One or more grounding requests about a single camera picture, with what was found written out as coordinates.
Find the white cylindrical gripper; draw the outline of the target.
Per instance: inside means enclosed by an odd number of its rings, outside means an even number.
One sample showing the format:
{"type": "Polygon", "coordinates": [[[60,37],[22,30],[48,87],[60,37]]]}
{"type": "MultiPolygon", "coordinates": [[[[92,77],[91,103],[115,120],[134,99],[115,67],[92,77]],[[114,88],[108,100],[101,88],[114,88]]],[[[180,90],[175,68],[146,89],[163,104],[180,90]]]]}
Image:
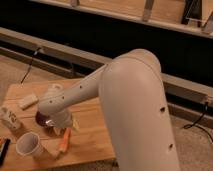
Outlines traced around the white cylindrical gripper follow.
{"type": "Polygon", "coordinates": [[[53,132],[56,136],[60,136],[62,129],[70,127],[71,125],[73,130],[77,132],[80,130],[77,119],[74,116],[72,117],[68,109],[55,113],[51,115],[50,118],[55,126],[53,127],[53,132]]]}

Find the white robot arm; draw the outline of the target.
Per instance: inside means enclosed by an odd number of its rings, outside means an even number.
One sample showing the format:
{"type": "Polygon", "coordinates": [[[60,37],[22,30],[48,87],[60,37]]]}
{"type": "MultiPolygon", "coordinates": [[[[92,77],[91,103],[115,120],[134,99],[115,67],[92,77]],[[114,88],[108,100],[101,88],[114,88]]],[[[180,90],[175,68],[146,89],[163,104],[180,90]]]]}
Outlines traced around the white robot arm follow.
{"type": "Polygon", "coordinates": [[[72,87],[46,93],[38,111],[61,126],[57,114],[97,97],[120,171],[180,171],[161,65],[135,49],[106,63],[72,87]]]}

